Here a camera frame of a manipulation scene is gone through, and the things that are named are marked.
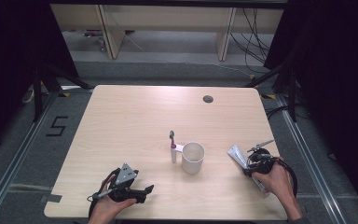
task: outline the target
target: table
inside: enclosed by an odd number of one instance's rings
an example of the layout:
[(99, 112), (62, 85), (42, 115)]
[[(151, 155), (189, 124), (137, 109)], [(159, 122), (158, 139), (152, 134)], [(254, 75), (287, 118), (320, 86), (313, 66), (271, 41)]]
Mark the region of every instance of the table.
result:
[[(205, 103), (203, 97), (213, 97)], [(171, 162), (175, 143), (197, 141), (206, 154), (200, 172)], [(284, 220), (273, 194), (263, 194), (227, 151), (242, 153), (273, 138), (255, 89), (174, 86), (97, 86), (48, 202), (48, 217), (87, 217), (103, 179), (126, 162), (139, 174), (132, 189), (155, 185), (145, 203), (117, 219)], [(279, 155), (274, 143), (266, 147)]]

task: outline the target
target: gray carpet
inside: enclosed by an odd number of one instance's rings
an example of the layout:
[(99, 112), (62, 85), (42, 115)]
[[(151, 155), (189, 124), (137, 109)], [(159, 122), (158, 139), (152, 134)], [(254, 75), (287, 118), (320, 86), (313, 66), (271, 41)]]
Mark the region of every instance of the gray carpet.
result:
[[(188, 63), (76, 63), (83, 81), (91, 85), (167, 85), (167, 86), (217, 86), (241, 87), (250, 82), (248, 74), (260, 77), (261, 74), (249, 70), (246, 66), (230, 66), (230, 69), (216, 65), (196, 65)], [(252, 70), (265, 72), (262, 67)], [(272, 93), (274, 78), (259, 85), (260, 93)], [(62, 85), (74, 85), (60, 79)], [(91, 93), (72, 92), (68, 97), (58, 97), (44, 119), (24, 163), (21, 166), (12, 188), (0, 207), (0, 223), (87, 223), (85, 218), (51, 219), (44, 216), (43, 196), (49, 195), (71, 145), (77, 126), (84, 113)], [(277, 100), (262, 99), (263, 106), (278, 107)], [(22, 139), (26, 135), (33, 119), (32, 104), (19, 108), (18, 113), (2, 134), (0, 146), (0, 177), (8, 167)], [(337, 197), (349, 223), (358, 223), (358, 197), (351, 183), (335, 161), (326, 157), (328, 147), (319, 135), (318, 128), (308, 116), (306, 107), (296, 108), (297, 125), (300, 127), (313, 156), (320, 164), (326, 182)], [(65, 126), (61, 136), (47, 136), (59, 130), (50, 126), (57, 116), (58, 125)], [(271, 117), (269, 124), (275, 136), (278, 148), (286, 162), (296, 172), (298, 178), (298, 200), (301, 209), (312, 223), (332, 223), (323, 201), (315, 188), (309, 171), (297, 149), (282, 112)], [(284, 221), (260, 221), (257, 223), (285, 223)]]

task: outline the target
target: person's right hand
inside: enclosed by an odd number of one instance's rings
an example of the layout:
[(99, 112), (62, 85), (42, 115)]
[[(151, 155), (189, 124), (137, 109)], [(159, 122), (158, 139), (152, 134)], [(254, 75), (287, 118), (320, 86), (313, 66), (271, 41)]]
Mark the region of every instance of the person's right hand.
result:
[(275, 162), (268, 174), (262, 175), (254, 172), (252, 177), (258, 179), (270, 192), (277, 196), (289, 221), (303, 217), (296, 197), (293, 194), (290, 174), (283, 166)]

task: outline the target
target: person's left hand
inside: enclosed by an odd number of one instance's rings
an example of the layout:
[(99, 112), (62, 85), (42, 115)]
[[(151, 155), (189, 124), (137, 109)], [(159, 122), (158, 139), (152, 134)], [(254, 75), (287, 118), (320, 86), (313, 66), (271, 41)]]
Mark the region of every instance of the person's left hand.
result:
[[(103, 186), (102, 192), (107, 191), (107, 186), (114, 177), (115, 176), (112, 175), (109, 178), (105, 186)], [(91, 217), (89, 218), (89, 224), (107, 224), (112, 221), (116, 217), (116, 215), (121, 212), (121, 210), (130, 207), (135, 203), (136, 199), (127, 199), (126, 201), (116, 203), (112, 199), (110, 199), (108, 195), (105, 195), (95, 204)]]

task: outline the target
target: mug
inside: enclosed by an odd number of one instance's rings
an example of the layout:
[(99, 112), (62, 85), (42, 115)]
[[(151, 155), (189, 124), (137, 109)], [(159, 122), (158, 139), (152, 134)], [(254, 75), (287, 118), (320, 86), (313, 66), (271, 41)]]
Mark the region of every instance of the mug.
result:
[(200, 171), (205, 157), (205, 149), (200, 143), (190, 142), (171, 148), (172, 163), (176, 163), (176, 152), (182, 153), (182, 169), (186, 173), (194, 175)]

